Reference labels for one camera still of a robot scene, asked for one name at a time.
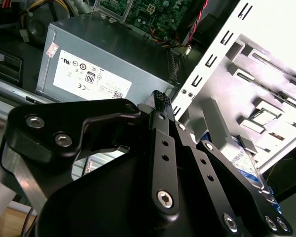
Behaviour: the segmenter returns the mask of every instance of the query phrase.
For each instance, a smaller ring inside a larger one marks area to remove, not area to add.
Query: screw
[[[281,218],[276,218],[278,224],[280,224],[280,226],[283,228],[284,231],[288,231],[288,227],[287,225],[285,225],[284,221],[281,220]]]
[[[157,197],[161,205],[165,208],[171,208],[173,205],[172,197],[166,191],[159,191]]]
[[[180,124],[180,123],[179,123],[179,124],[178,124],[178,126],[179,126],[179,128],[180,128],[180,129],[182,129],[183,131],[185,131],[185,130],[186,130],[186,127],[184,127],[184,125],[183,125],[183,124]]]
[[[271,220],[271,218],[269,218],[268,216],[266,216],[266,217],[265,217],[265,220],[266,220],[268,226],[269,226],[272,230],[277,231],[277,227],[276,227],[275,223]]]
[[[73,143],[70,136],[68,136],[66,134],[58,134],[55,137],[55,141],[56,141],[57,145],[59,145],[61,147],[68,147]]]
[[[208,149],[211,150],[211,151],[214,149],[213,146],[212,146],[211,144],[209,144],[209,143],[205,143],[205,145],[206,145],[206,146],[208,147]]]
[[[236,222],[229,216],[228,214],[223,215],[223,221],[227,225],[227,227],[231,230],[231,232],[236,233],[238,231]]]
[[[126,104],[126,107],[132,112],[136,111],[136,109],[134,108],[134,106],[132,104]]]
[[[26,118],[26,124],[32,128],[42,128],[45,126],[45,122],[42,118],[36,116],[29,116]]]
[[[161,113],[157,113],[157,115],[158,115],[158,117],[159,117],[160,119],[162,119],[162,120],[165,119],[165,116],[163,116]]]

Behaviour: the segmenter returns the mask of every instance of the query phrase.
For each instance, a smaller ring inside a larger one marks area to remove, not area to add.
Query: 80 plus logo
[[[87,76],[85,77],[85,81],[92,84],[94,82],[94,78],[95,74],[92,72],[88,72]]]

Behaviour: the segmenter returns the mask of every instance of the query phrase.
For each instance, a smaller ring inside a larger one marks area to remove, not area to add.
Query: power supply label
[[[64,50],[60,51],[54,86],[86,100],[125,98],[132,83]]]

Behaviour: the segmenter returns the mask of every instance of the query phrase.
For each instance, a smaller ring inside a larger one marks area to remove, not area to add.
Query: motherboard
[[[126,23],[159,40],[174,39],[193,0],[134,0]],[[102,0],[100,6],[123,15],[129,0]]]

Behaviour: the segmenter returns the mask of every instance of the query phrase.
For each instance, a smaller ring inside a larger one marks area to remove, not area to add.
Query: wooden surface
[[[0,237],[19,237],[26,214],[7,208],[0,217]],[[28,227],[31,226],[34,216],[30,217]]]

